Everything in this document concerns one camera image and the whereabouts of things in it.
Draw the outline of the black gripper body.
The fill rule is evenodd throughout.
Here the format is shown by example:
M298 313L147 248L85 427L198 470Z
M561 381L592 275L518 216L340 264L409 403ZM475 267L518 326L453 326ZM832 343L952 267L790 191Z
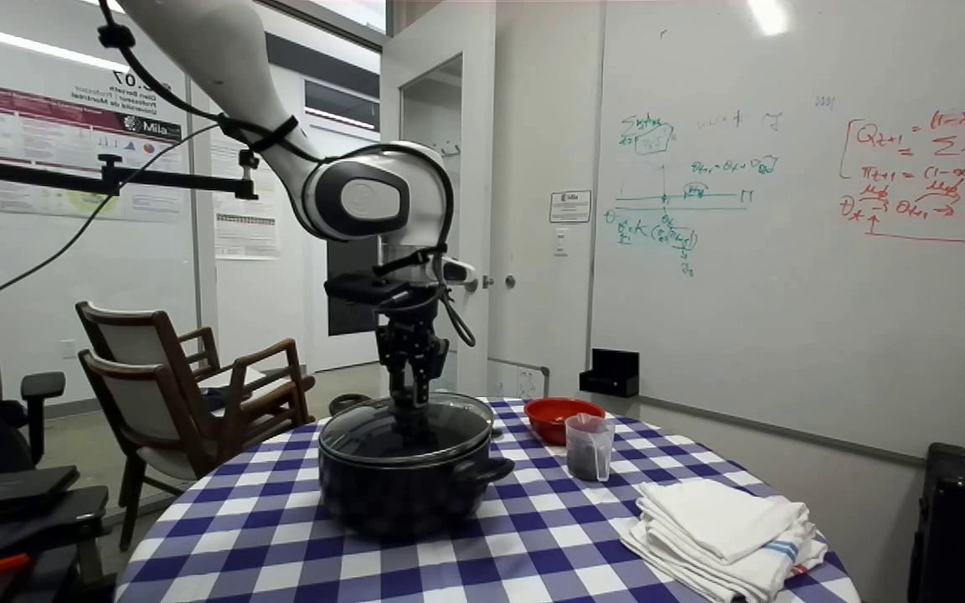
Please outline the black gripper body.
M327 299L371 305L382 314L374 345L395 398L426 398L429 381L444 377L448 343L437 336L439 313L467 345L475 345L472 329L453 307L446 273L458 273L458 263L448 263L444 248L422 248L324 283Z

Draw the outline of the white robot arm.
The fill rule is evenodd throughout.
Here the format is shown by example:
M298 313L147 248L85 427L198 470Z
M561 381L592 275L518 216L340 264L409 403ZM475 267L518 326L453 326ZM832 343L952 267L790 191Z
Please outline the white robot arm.
M444 161L413 141L378 141L321 159L283 104L264 26L250 0L116 0L124 13L219 104L224 135L283 180L298 225L324 243L378 243L382 263L324 283L341 302L371 305L378 362L399 419L422 419L448 343L431 321L446 299L457 188Z

